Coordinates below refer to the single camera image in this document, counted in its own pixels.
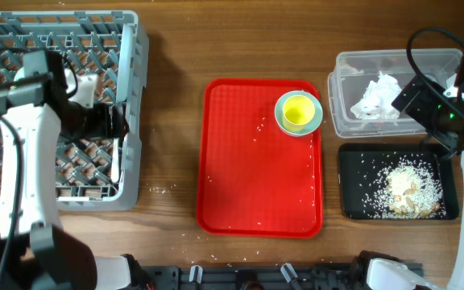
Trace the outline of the white plastic spoon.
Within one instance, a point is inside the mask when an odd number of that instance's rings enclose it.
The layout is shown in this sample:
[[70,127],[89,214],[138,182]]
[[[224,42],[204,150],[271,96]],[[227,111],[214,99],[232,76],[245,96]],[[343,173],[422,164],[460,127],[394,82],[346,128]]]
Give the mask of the white plastic spoon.
[[119,179],[120,179],[119,139],[114,139],[113,141],[110,177],[114,184],[117,184],[119,182]]

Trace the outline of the white paper napkin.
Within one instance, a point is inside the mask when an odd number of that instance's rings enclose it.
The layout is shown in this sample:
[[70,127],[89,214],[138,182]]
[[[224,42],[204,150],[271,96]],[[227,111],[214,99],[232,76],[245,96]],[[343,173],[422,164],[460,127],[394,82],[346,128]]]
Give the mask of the white paper napkin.
[[400,112],[392,103],[402,89],[394,77],[379,72],[377,81],[370,81],[360,101],[350,108],[357,119],[398,119]]

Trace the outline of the small green saucer plate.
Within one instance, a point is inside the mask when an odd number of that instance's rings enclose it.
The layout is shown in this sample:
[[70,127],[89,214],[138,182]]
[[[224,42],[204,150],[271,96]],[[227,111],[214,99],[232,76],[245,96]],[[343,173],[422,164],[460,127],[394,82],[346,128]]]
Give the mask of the small green saucer plate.
[[[313,104],[316,109],[316,113],[314,115],[313,120],[310,123],[308,123],[307,126],[302,131],[297,132],[297,133],[289,132],[283,126],[283,113],[282,113],[283,104],[289,97],[294,96],[294,95],[304,95],[306,97],[309,97],[313,101]],[[277,100],[275,104],[274,115],[275,115],[275,120],[276,120],[277,125],[285,134],[291,135],[294,137],[301,137],[304,135],[309,135],[318,129],[318,127],[321,125],[321,122],[323,120],[324,112],[323,112],[321,103],[318,101],[317,97],[314,97],[311,93],[307,93],[302,90],[294,90],[294,91],[285,93]]]

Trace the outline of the yellow plastic cup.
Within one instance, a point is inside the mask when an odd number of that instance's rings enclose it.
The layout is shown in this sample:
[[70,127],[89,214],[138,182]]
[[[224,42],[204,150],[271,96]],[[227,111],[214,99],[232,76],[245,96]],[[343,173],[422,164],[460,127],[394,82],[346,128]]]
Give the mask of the yellow plastic cup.
[[313,101],[304,95],[289,97],[283,104],[283,126],[292,133],[302,131],[316,113]]

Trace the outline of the white plastic fork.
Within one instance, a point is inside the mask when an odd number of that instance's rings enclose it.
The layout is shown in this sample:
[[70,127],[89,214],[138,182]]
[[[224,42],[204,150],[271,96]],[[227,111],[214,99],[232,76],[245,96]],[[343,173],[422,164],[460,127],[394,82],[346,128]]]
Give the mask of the white plastic fork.
[[112,138],[122,138],[127,133],[127,122],[121,105],[110,107],[111,126],[110,133]]

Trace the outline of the green bowl with rice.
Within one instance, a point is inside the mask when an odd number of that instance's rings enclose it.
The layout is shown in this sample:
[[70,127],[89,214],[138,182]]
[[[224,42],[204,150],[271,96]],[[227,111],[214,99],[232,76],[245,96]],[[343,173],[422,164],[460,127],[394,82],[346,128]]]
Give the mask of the green bowl with rice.
[[25,77],[24,68],[20,68],[14,75],[14,81],[19,81]]

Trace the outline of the large light blue plate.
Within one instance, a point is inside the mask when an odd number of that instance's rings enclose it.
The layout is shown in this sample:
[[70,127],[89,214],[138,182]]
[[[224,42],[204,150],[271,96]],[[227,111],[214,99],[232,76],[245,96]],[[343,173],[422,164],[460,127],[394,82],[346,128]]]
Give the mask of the large light blue plate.
[[125,102],[130,94],[132,78],[131,65],[134,48],[133,31],[130,25],[125,25],[122,31],[122,42],[118,63],[118,84],[116,102]]

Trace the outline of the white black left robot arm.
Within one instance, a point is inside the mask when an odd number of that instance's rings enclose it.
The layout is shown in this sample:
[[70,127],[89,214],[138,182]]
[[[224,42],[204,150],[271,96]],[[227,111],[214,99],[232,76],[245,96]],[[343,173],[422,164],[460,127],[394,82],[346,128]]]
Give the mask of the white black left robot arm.
[[0,289],[152,289],[131,255],[98,258],[66,233],[56,204],[59,138],[122,137],[118,110],[92,105],[95,77],[21,68],[0,93]]

